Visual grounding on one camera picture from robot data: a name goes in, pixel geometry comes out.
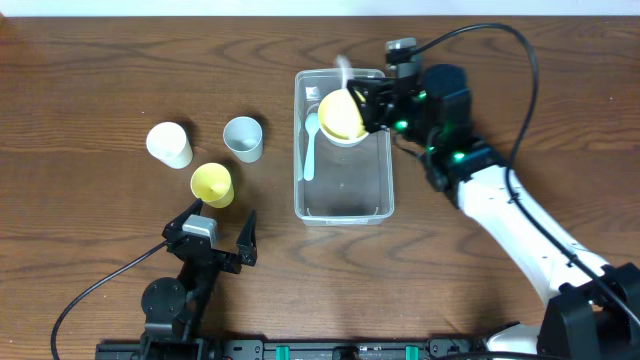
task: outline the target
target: transparent plastic bin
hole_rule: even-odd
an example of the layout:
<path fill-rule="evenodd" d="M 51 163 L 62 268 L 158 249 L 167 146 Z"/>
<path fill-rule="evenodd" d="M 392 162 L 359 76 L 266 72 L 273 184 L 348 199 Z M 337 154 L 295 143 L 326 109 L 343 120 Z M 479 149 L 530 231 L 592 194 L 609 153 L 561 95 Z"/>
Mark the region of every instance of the transparent plastic bin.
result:
<path fill-rule="evenodd" d="M 380 70 L 353 69 L 356 78 L 384 77 Z M 298 73 L 293 126 L 294 203 L 296 215 L 308 226 L 376 225 L 393 214 L 393 171 L 388 131 L 370 134 L 353 147 L 331 144 L 318 131 L 315 177 L 305 181 L 304 159 L 309 136 L 307 115 L 322 99 L 340 88 L 337 69 Z"/>

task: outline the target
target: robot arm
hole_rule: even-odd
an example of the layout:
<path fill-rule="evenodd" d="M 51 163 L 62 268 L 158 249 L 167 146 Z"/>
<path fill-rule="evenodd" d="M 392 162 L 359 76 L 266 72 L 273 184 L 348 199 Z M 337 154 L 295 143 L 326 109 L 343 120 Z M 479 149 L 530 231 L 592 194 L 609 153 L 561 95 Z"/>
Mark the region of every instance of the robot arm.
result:
<path fill-rule="evenodd" d="M 498 241 L 529 279 L 546 306 L 549 299 L 560 294 L 563 284 L 578 287 L 591 279 L 577 267 L 568 265 L 567 258 L 522 215 L 510 200 L 504 171 L 503 167 L 493 165 L 473 173 L 469 181 L 461 182 L 458 186 L 458 206 Z M 537 221 L 598 276 L 602 276 L 602 267 L 607 262 L 571 237 L 531 198 L 513 172 L 511 177 L 520 201 Z"/>
<path fill-rule="evenodd" d="M 514 35 L 533 65 L 533 97 L 519 144 L 535 104 L 537 60 L 522 34 L 502 24 L 464 27 L 419 49 L 415 39 L 388 42 L 387 66 L 395 77 L 347 84 L 364 127 L 370 133 L 395 129 L 396 136 L 423 147 L 424 153 L 417 157 L 433 189 L 498 241 L 546 306 L 541 327 L 507 328 L 485 339 L 487 349 L 572 359 L 636 359 L 640 353 L 640 321 L 635 315 L 640 310 L 638 269 L 632 264 L 608 265 L 531 198 L 509 163 L 474 132 L 471 92 L 461 68 L 441 64 L 421 70 L 423 50 L 480 28 Z"/>

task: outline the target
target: paper cup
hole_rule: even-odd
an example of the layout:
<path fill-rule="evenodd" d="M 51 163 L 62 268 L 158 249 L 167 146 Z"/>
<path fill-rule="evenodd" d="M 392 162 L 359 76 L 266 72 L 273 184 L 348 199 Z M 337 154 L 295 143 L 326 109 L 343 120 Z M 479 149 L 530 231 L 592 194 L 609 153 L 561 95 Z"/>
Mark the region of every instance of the paper cup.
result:
<path fill-rule="evenodd" d="M 158 124 L 147 135 L 147 150 L 153 157 L 174 169 L 182 169 L 193 159 L 184 129 L 172 122 Z"/>
<path fill-rule="evenodd" d="M 347 120 L 362 121 L 360 111 L 356 106 L 356 103 L 351 98 L 351 94 L 346 89 L 340 89 L 331 92 L 325 96 L 320 102 L 318 107 L 318 120 L 320 120 L 320 131 L 329 141 L 340 147 L 352 147 L 360 144 L 364 139 L 369 136 L 369 133 L 364 130 L 364 127 L 360 130 L 360 134 L 355 139 L 348 139 L 346 137 L 340 137 L 338 133 L 331 129 L 328 125 L 330 121 L 343 122 Z"/>
<path fill-rule="evenodd" d="M 241 116 L 229 121 L 222 137 L 240 161 L 252 163 L 262 156 L 262 127 L 250 117 Z"/>
<path fill-rule="evenodd" d="M 191 176 L 191 192 L 212 207 L 227 207 L 233 201 L 231 174 L 220 164 L 204 164 Z"/>

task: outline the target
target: wooden table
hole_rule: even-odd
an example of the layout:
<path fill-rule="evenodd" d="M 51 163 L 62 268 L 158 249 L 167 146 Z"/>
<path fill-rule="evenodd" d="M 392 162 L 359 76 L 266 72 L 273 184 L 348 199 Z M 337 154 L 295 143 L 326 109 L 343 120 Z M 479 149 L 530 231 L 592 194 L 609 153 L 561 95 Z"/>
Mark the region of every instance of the wooden table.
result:
<path fill-rule="evenodd" d="M 532 287 L 499 245 L 431 190 L 394 149 L 396 210 L 382 226 L 309 228 L 293 210 L 293 89 L 304 69 L 382 68 L 385 41 L 420 43 L 503 21 L 535 46 L 541 89 L 516 168 L 532 195 L 614 264 L 640 256 L 640 27 L 636 18 L 7 19 L 0 28 L 0 357 L 50 358 L 51 327 L 77 294 L 162 239 L 194 200 L 193 170 L 228 164 L 236 200 L 204 215 L 233 249 L 258 212 L 258 265 L 221 276 L 210 333 L 269 339 L 424 338 L 541 321 Z M 506 34 L 465 34 L 425 54 L 469 74 L 477 128 L 506 154 L 529 99 L 529 66 Z M 263 158 L 222 141 L 238 115 L 266 121 Z M 161 121 L 186 124 L 194 161 L 145 149 Z M 63 359 L 137 339 L 146 285 L 176 276 L 158 253 L 80 303 Z"/>

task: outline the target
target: green led light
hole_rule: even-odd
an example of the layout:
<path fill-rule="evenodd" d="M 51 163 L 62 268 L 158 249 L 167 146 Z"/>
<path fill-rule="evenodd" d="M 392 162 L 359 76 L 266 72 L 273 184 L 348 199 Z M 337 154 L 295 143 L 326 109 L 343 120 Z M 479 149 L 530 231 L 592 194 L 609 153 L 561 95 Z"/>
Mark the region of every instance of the green led light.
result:
<path fill-rule="evenodd" d="M 396 130 L 402 131 L 409 127 L 409 123 L 406 120 L 400 120 L 396 123 Z"/>

